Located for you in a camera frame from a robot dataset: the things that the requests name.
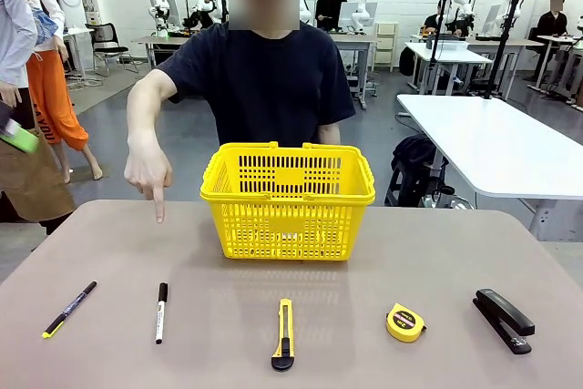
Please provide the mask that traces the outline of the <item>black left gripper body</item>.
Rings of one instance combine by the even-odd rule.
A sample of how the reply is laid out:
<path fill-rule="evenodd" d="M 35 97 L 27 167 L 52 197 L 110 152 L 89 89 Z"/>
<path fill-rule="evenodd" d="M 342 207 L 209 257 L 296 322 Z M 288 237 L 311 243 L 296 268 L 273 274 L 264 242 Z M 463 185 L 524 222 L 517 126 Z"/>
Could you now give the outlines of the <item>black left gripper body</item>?
<path fill-rule="evenodd" d="M 12 119 L 13 109 L 3 101 L 0 102 L 0 129 L 6 137 L 14 137 L 21 128 L 20 124 Z"/>

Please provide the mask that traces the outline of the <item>person's right hand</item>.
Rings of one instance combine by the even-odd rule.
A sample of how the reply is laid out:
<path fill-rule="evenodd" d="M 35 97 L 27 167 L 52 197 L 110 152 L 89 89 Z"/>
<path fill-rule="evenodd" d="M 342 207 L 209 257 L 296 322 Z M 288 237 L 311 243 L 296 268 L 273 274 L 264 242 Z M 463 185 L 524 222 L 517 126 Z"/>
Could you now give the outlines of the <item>person's right hand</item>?
<path fill-rule="evenodd" d="M 172 184 L 172 167 L 153 130 L 128 135 L 126 181 L 154 203 L 157 223 L 165 219 L 164 190 Z"/>

